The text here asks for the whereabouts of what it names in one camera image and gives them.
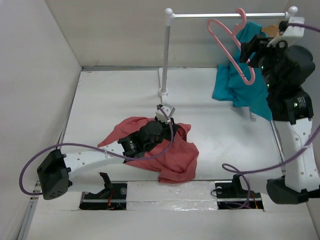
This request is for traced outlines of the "pink t shirt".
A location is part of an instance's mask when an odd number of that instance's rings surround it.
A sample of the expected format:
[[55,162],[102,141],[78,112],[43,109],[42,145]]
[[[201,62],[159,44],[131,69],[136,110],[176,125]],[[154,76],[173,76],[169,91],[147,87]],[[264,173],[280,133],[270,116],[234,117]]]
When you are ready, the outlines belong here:
[[[142,116],[126,118],[117,124],[113,131],[97,146],[101,148],[126,137],[138,131],[151,120],[151,118]],[[185,123],[178,125],[174,141],[166,153],[151,160],[130,161],[126,165],[159,172],[158,181],[164,184],[178,184],[193,180],[196,177],[199,151],[194,143],[187,141],[187,135],[192,126]]]

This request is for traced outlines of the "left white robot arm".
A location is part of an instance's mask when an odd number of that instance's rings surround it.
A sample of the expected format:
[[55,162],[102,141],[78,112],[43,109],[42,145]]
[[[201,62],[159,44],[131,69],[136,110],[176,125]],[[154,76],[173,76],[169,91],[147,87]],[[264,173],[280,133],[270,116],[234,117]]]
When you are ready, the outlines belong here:
[[172,145],[178,129],[179,126],[173,120],[162,122],[154,119],[138,131],[103,147],[89,146],[88,151],[67,154],[59,149],[52,150],[37,168],[43,198],[53,200],[68,191],[90,192],[100,198],[107,198],[112,191],[107,173],[99,174],[103,181],[97,182],[95,186],[87,183],[82,187],[76,178],[107,165],[150,160],[151,157],[145,154],[164,140]]

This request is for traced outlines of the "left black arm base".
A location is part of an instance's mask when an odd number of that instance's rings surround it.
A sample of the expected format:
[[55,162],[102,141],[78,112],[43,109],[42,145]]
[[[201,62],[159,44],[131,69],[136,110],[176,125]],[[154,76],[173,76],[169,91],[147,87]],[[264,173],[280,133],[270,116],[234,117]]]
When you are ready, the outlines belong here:
[[91,211],[123,211],[127,209],[128,183],[112,182],[107,173],[100,172],[104,188],[98,193],[83,192],[79,208]]

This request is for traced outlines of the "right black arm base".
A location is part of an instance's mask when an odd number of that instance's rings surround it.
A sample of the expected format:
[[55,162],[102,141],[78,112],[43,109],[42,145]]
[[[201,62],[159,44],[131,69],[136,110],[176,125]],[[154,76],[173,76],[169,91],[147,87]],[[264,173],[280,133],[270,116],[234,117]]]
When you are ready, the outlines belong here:
[[214,182],[215,188],[210,194],[216,198],[219,210],[255,209],[263,210],[262,197],[259,192],[248,191],[242,188],[240,177],[234,176],[232,180],[218,180]]

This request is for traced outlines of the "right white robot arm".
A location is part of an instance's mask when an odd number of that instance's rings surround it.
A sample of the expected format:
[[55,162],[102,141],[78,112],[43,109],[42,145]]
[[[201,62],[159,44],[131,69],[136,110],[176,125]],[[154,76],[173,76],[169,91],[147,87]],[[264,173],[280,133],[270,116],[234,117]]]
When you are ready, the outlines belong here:
[[285,174],[267,180],[266,191],[279,205],[297,205],[320,196],[318,172],[312,141],[313,106],[302,84],[314,72],[312,53],[299,45],[256,34],[241,44],[239,61],[260,69],[267,88],[267,104],[282,138]]

